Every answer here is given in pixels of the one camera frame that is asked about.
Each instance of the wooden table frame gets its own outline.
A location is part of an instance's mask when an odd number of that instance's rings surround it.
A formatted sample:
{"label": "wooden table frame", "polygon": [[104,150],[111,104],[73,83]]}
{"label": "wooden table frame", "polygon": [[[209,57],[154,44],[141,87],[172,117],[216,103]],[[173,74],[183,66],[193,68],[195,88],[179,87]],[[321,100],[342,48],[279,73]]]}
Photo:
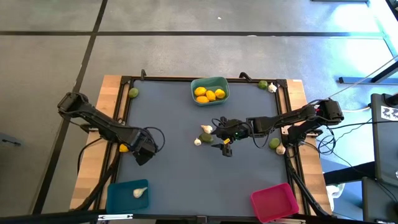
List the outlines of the wooden table frame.
{"label": "wooden table frame", "polygon": [[[118,75],[104,76],[96,108],[116,120],[122,121],[123,119],[121,118],[126,119],[127,111],[125,111],[125,107],[126,103],[129,103],[127,94],[130,85],[125,84],[129,83],[130,78],[131,77],[122,77]],[[287,84],[287,91],[284,93],[284,88],[279,88],[278,94],[281,113],[301,108],[303,105],[307,104],[301,80],[282,81],[285,81]],[[89,133],[87,142],[92,142],[99,137],[98,132]],[[315,144],[315,138],[307,136],[306,142]],[[300,146],[299,149],[300,154],[298,155],[298,159],[300,159],[301,162],[291,159],[292,163],[299,174],[302,172],[305,184],[315,200],[326,212],[331,213],[318,152],[306,145]],[[90,194],[98,183],[101,173],[106,170],[110,161],[113,159],[115,150],[115,144],[109,144],[104,140],[97,142],[85,150],[81,160],[80,171],[76,180],[70,208],[76,208],[79,206]],[[104,189],[107,188],[109,181],[104,186]],[[312,209],[308,208],[308,204],[303,202],[303,198],[297,185],[294,184],[294,186],[293,190],[300,208],[299,213],[304,214],[305,211],[308,210],[307,213],[311,212],[311,214],[314,215],[315,213]],[[96,208],[105,208],[106,197],[106,190],[103,190],[101,193],[101,200],[97,200],[95,203]]]}

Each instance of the garlic bulb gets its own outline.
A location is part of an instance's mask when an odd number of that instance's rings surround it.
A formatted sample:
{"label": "garlic bulb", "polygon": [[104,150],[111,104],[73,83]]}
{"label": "garlic bulb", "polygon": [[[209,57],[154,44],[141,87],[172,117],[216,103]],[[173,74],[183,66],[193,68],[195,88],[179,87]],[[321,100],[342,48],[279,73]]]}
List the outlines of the garlic bulb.
{"label": "garlic bulb", "polygon": [[147,188],[147,187],[144,187],[143,189],[136,189],[136,190],[134,190],[134,191],[132,192],[132,194],[133,194],[133,196],[134,196],[135,198],[139,198],[139,197],[142,196],[142,194],[144,193],[144,191],[145,191],[146,189],[148,189],[148,188]]}
{"label": "garlic bulb", "polygon": [[276,147],[276,153],[278,155],[283,155],[285,154],[286,148],[283,144],[278,145],[278,147]]}
{"label": "garlic bulb", "polygon": [[276,87],[273,83],[269,84],[269,86],[268,86],[268,91],[269,91],[270,93],[275,93],[275,92],[276,92],[276,89],[277,89],[277,87]]}
{"label": "garlic bulb", "polygon": [[213,127],[210,125],[201,125],[201,128],[203,128],[203,131],[207,134],[210,134],[213,131]]}
{"label": "garlic bulb", "polygon": [[196,146],[200,146],[201,145],[201,141],[199,139],[195,139],[193,142]]}

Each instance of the white sticker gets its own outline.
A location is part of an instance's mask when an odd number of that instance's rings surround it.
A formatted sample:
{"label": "white sticker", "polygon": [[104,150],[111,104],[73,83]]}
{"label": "white sticker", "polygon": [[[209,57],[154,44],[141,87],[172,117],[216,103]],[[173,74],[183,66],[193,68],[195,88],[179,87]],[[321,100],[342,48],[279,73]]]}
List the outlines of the white sticker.
{"label": "white sticker", "polygon": [[398,109],[381,106],[381,118],[389,121],[398,121]]}

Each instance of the concrete floor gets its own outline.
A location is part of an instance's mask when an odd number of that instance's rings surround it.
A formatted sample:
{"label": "concrete floor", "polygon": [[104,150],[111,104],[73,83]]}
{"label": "concrete floor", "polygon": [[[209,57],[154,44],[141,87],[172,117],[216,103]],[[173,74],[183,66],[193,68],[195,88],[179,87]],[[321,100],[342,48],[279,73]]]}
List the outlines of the concrete floor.
{"label": "concrete floor", "polygon": [[[92,30],[100,5],[0,0],[0,31]],[[364,3],[310,0],[109,0],[100,30],[379,32]],[[57,103],[73,87],[88,38],[0,36],[0,132],[24,142],[19,148],[0,144],[0,216],[30,211],[60,124]],[[344,88],[337,77],[363,77],[391,58],[385,42],[374,37],[97,37],[81,92],[95,105],[103,75],[138,75],[142,68],[160,76],[237,77],[245,71],[254,78],[302,79],[312,100]],[[356,86],[334,99],[355,110],[369,103],[371,93],[396,90]],[[369,117],[346,114],[344,123]],[[339,131],[337,136],[347,130]],[[354,131],[336,153],[353,165],[373,160],[371,135],[369,126]],[[44,212],[68,210],[85,143],[86,134],[70,127]]]}

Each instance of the plastic container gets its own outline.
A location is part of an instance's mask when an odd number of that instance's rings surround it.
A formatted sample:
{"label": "plastic container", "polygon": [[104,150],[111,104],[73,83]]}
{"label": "plastic container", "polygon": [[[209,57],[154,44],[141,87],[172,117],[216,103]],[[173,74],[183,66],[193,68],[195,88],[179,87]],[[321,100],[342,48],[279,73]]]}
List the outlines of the plastic container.
{"label": "plastic container", "polygon": [[[139,198],[133,196],[135,189],[148,187]],[[131,213],[133,210],[146,208],[149,205],[148,180],[134,180],[129,182],[110,184],[106,200],[108,214]]]}
{"label": "plastic container", "polygon": [[287,183],[253,192],[251,203],[254,213],[262,223],[299,212],[299,205]]}
{"label": "plastic container", "polygon": [[[198,87],[205,87],[207,90],[216,91],[217,89],[222,89],[225,92],[225,97],[221,100],[211,101],[208,103],[197,102],[197,96],[195,96],[194,91]],[[211,78],[199,78],[191,82],[191,94],[194,102],[198,106],[209,106],[224,103],[229,97],[229,86],[228,81],[224,77],[211,77]]]}

